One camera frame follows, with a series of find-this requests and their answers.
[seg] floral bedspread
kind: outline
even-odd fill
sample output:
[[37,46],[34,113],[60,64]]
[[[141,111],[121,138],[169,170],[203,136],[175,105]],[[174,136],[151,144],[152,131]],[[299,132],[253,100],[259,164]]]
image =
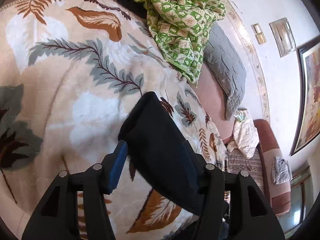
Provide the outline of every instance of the floral bedspread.
[[[0,9],[0,39],[0,194],[23,211],[22,226],[61,170],[84,171],[113,152],[147,91],[194,151],[224,168],[226,148],[186,78],[163,59],[145,23],[113,0],[18,0]],[[79,192],[86,239],[82,202]],[[129,158],[105,203],[117,240],[162,239],[192,217]]]

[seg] pillow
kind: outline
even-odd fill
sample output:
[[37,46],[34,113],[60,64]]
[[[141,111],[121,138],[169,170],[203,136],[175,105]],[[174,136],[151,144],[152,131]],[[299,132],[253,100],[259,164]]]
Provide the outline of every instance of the pillow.
[[210,30],[204,62],[228,97],[226,119],[230,120],[244,97],[246,71],[235,48],[217,23]]

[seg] blanket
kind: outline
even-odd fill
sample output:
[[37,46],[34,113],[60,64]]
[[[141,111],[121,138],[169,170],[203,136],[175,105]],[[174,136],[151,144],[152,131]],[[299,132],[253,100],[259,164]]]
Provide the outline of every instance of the blanket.
[[147,23],[164,58],[198,83],[212,23],[225,16],[226,0],[145,1]]
[[[193,150],[224,168],[226,148],[186,78],[163,59],[141,19],[115,1],[17,0],[0,8],[0,39],[0,198],[8,200],[0,209],[6,223],[17,220],[19,239],[55,176],[113,152],[148,91]],[[79,192],[86,239],[82,203]],[[159,240],[192,217],[152,189],[129,158],[105,203],[120,240]]]

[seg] screw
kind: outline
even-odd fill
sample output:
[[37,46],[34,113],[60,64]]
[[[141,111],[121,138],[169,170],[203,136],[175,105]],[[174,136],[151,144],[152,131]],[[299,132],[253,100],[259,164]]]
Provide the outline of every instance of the screw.
[[67,176],[67,175],[68,175],[68,172],[67,172],[67,171],[60,171],[60,172],[59,172],[59,176],[62,177],[62,178],[64,178],[64,177]]
[[100,163],[96,163],[95,165],[93,165],[93,169],[94,170],[100,170],[102,168],[102,165]]
[[208,163],[205,168],[209,171],[214,170],[214,165],[212,163]]
[[249,172],[247,171],[240,171],[240,174],[244,177],[248,177],[249,176]]

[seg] white wall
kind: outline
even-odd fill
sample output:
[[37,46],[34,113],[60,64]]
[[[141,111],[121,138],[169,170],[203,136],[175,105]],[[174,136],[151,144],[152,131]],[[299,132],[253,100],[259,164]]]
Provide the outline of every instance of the white wall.
[[315,201],[320,191],[320,150],[308,158],[313,184],[313,200]]
[[[281,58],[270,22],[287,17],[297,46],[319,35],[309,12],[301,0],[231,0],[256,47],[264,72],[270,106],[271,128],[285,156],[289,156],[296,132],[300,109],[300,73],[295,52]],[[259,23],[267,42],[259,45],[251,25]],[[294,168],[303,164],[308,145],[289,161]]]

